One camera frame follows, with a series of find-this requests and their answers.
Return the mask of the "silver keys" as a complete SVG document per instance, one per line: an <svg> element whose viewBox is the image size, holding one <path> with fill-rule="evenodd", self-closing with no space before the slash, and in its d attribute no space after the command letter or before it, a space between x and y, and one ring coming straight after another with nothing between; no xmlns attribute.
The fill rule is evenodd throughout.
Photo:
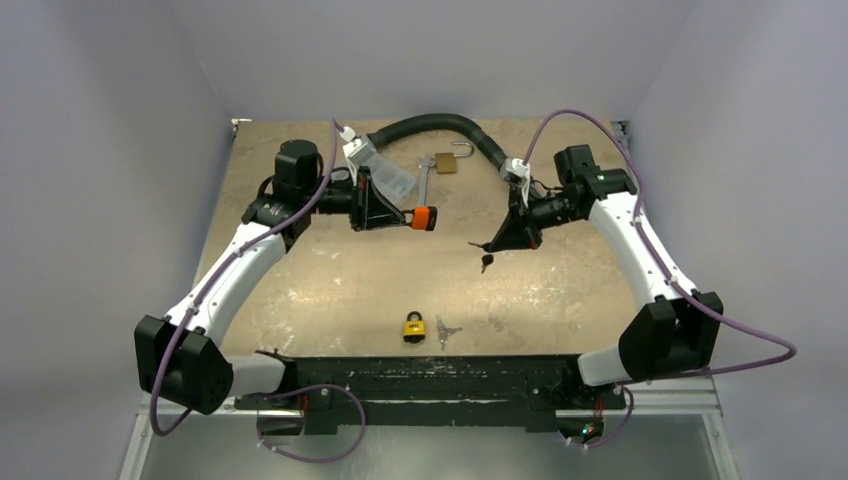
<svg viewBox="0 0 848 480"><path fill-rule="evenodd" d="M446 326L440 315L436 315L435 318L436 318L436 330L437 330L438 341L439 341L441 350L444 351L445 348L446 348L446 343L447 343L449 337L458 333L458 332L461 332L463 330L463 328L462 327L454 328L454 327Z"/></svg>

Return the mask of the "yellow padlock black shackle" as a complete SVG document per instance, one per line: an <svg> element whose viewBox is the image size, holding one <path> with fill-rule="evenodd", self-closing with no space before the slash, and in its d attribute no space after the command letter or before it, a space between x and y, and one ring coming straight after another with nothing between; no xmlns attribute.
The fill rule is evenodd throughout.
<svg viewBox="0 0 848 480"><path fill-rule="evenodd" d="M403 341L406 343L417 344L426 339L427 329L423 316L418 311L411 311L407 314L406 321L402 333Z"/></svg>

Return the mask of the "black-headed keys of orange padlock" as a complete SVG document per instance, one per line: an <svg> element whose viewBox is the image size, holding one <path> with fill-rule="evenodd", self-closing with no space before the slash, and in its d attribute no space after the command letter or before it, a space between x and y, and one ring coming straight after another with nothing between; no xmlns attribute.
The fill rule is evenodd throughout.
<svg viewBox="0 0 848 480"><path fill-rule="evenodd" d="M494 263L494 255L491 252L490 243L469 242L469 245L483 251L481 256L481 274L484 274L487 268Z"/></svg>

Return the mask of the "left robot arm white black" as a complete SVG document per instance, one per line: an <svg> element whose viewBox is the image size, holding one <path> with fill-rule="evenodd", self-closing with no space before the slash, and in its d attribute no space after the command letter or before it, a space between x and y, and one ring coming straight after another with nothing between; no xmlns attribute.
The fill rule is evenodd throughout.
<svg viewBox="0 0 848 480"><path fill-rule="evenodd" d="M277 354L227 357L221 350L236 314L260 280L319 214L348 216L355 231L404 226L407 219L377 187L383 159L366 137L347 141L349 176L307 140L281 144L274 173L260 183L233 238L200 282L161 318L146 315L134 331L140 387L152 398L211 414L225 399L259 394L272 408L297 399L298 382Z"/></svg>

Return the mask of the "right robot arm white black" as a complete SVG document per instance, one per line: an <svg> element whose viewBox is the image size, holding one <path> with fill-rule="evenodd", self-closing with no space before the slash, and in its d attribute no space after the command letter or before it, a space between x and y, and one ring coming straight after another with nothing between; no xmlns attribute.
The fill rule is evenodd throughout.
<svg viewBox="0 0 848 480"><path fill-rule="evenodd" d="M531 192L530 168L506 160L500 174L509 185L507 215L483 250L494 253L539 248L542 232L586 220L606 240L630 287L637 315L617 343L583 353L564 376L561 392L576 407L596 399L602 385L645 381L699 370L710 362L723 304L702 292L673 264L645 214L637 210L635 183L623 169L603 170L587 145L554 157L560 188Z"/></svg>

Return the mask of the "orange black padlock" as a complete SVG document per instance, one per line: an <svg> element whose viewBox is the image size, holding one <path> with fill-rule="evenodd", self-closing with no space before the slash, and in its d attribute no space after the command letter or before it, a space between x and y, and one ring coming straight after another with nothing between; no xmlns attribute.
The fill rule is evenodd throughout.
<svg viewBox="0 0 848 480"><path fill-rule="evenodd" d="M434 231L438 219L438 209L435 206L417 206L403 210L406 224L413 230Z"/></svg>

